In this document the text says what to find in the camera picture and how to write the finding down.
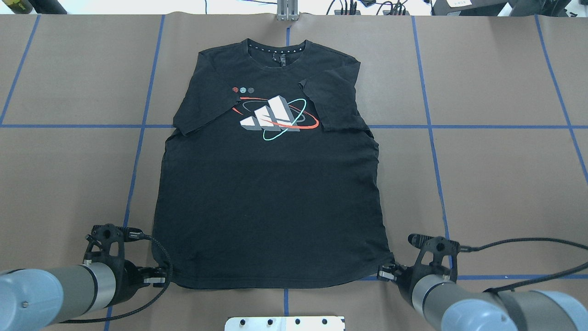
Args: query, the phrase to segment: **paper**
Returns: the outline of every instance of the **paper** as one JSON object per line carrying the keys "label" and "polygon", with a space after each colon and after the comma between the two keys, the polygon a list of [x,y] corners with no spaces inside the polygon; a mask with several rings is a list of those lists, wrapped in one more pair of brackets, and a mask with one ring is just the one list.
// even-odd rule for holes
{"label": "paper", "polygon": [[447,3],[451,8],[471,6],[471,0],[447,0]]}

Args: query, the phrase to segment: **black t-shirt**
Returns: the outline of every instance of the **black t-shirt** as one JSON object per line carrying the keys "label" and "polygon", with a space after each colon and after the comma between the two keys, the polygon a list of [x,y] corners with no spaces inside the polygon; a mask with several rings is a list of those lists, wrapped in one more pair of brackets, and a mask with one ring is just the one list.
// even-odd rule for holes
{"label": "black t-shirt", "polygon": [[[391,260],[359,62],[310,41],[199,53],[166,141],[153,236],[194,289],[316,288]],[[163,254],[153,247],[155,259]]]}

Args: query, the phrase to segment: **neckline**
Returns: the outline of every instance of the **neckline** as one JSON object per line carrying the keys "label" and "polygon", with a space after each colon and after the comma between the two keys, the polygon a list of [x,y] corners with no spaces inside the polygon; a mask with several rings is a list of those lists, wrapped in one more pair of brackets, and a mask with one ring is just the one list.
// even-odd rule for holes
{"label": "neckline", "polygon": [[[303,58],[305,58],[306,52],[308,52],[308,49],[312,45],[312,42],[310,42],[309,40],[304,40],[303,42],[301,42],[298,45],[292,45],[292,46],[286,46],[286,47],[274,47],[274,46],[269,46],[269,45],[263,45],[259,42],[256,42],[254,40],[247,38],[241,42],[241,45],[242,45],[241,48],[243,49],[243,54],[249,62],[251,62],[256,67],[260,68],[261,70],[276,72],[276,71],[290,70],[290,69],[292,69],[292,67],[299,65],[301,60]],[[285,67],[268,67],[266,65],[259,63],[257,60],[255,60],[251,56],[251,54],[249,53],[249,47],[252,47],[254,49],[259,49],[264,52],[267,51],[269,54],[271,54],[271,53],[276,53],[276,54],[290,53],[291,54],[291,53],[300,52],[301,55],[298,59],[296,59],[294,62],[290,63],[289,65],[287,65]]]}

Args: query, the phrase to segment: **yellow-green object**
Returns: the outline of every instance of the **yellow-green object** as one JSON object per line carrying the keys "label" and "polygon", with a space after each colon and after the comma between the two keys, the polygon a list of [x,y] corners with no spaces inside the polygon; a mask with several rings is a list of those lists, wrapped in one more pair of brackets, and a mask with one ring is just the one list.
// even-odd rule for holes
{"label": "yellow-green object", "polygon": [[28,0],[2,0],[15,14],[28,14],[33,10],[33,6]]}

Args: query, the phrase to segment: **folded sleeve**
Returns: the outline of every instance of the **folded sleeve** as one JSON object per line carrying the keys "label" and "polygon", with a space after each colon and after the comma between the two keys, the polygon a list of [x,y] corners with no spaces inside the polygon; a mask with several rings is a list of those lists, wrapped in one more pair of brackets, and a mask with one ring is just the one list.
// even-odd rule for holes
{"label": "folded sleeve", "polygon": [[208,56],[200,52],[186,96],[173,117],[173,126],[188,135],[230,110],[237,102],[238,94],[217,72]]}
{"label": "folded sleeve", "polygon": [[349,59],[340,67],[319,72],[299,83],[314,103],[325,131],[369,130],[355,101],[359,66],[359,61]]}

